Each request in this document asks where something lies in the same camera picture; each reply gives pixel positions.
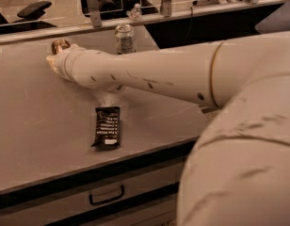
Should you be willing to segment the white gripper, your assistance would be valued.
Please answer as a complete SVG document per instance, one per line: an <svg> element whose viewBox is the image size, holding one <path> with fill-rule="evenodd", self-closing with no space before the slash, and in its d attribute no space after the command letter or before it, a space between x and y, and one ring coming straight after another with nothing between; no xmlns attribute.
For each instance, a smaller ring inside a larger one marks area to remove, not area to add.
<svg viewBox="0 0 290 226"><path fill-rule="evenodd" d="M72 44L69 48L62 50L55 56L47 56L46 60L50 68L63 79L75 83L87 83L88 77L82 74L81 58L88 50Z"/></svg>

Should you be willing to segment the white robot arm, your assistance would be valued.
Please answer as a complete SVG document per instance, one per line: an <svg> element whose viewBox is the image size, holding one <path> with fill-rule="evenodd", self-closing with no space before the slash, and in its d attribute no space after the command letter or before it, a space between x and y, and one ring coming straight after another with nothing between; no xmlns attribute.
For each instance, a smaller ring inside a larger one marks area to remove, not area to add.
<svg viewBox="0 0 290 226"><path fill-rule="evenodd" d="M290 226L290 31L111 55L77 44L52 70L216 110L185 161L177 226Z"/></svg>

